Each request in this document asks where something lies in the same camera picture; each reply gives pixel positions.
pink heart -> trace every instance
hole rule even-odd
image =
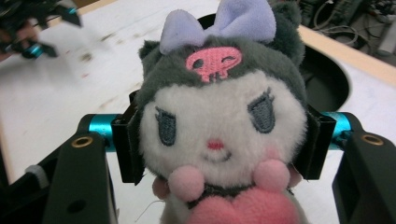
[[[299,215],[291,200],[282,193],[249,189],[233,201],[213,196],[192,210],[188,224],[298,224]]]

black ear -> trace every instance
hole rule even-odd
[[[140,59],[143,60],[144,58],[146,58],[146,56],[148,56],[158,46],[160,46],[160,42],[158,41],[145,40],[143,48],[139,50]]]
[[[301,12],[295,2],[285,2],[273,5],[273,11],[277,15],[282,15],[291,24],[298,28],[301,23]]]
[[[143,64],[143,77],[147,76],[162,56],[160,53],[160,42],[145,40],[143,48],[139,50],[139,57]]]
[[[301,21],[300,9],[296,3],[285,2],[273,5],[276,19],[276,35],[274,41],[266,44],[288,56],[299,66],[304,58],[304,43],[297,28]]]

pink pom-pom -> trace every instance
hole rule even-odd
[[[278,160],[262,161],[253,172],[256,185],[272,192],[284,190],[290,181],[290,173],[286,164]]]
[[[204,175],[193,166],[178,167],[168,179],[169,189],[180,200],[191,202],[198,199],[204,192]]]

kuromi plush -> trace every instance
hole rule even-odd
[[[131,153],[157,176],[161,223],[307,223],[290,193],[306,132],[299,19],[293,3],[222,0],[213,26],[176,10],[145,42]]]

